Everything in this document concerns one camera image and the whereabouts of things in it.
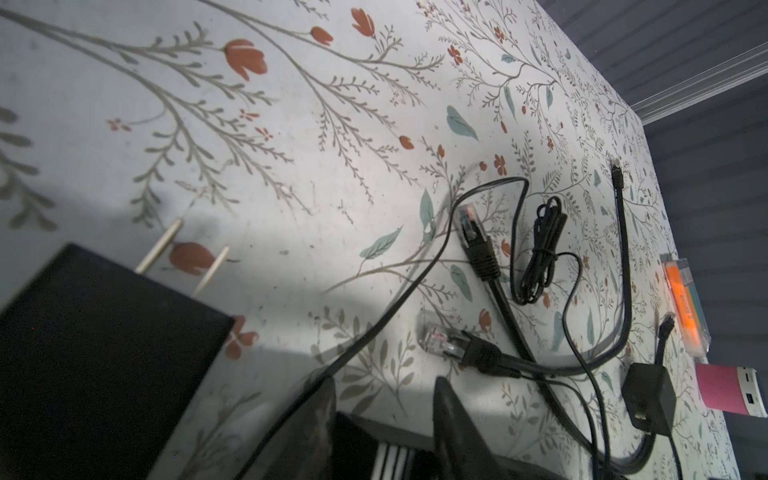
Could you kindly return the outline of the black network switch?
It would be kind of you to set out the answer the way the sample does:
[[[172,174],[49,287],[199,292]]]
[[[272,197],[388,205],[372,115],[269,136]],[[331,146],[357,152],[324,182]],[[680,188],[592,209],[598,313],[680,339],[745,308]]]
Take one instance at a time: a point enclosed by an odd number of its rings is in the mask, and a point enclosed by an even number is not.
[[[333,441],[331,479],[441,479],[433,434],[426,437],[336,412]],[[492,455],[506,479],[561,477],[532,463]]]

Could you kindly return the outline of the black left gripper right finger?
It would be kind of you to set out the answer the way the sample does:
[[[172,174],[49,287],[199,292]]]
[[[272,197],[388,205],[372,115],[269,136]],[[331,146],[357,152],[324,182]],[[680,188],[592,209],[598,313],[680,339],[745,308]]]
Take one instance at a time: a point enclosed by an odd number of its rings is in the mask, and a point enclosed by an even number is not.
[[[433,392],[433,439],[441,479],[506,479],[480,432],[442,376]]]

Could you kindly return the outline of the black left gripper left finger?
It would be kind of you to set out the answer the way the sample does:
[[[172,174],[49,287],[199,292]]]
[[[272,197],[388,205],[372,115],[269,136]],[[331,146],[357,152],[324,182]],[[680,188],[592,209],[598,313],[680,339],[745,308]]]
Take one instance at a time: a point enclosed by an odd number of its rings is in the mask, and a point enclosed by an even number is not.
[[[271,440],[260,479],[331,479],[336,405],[333,379],[323,380]]]

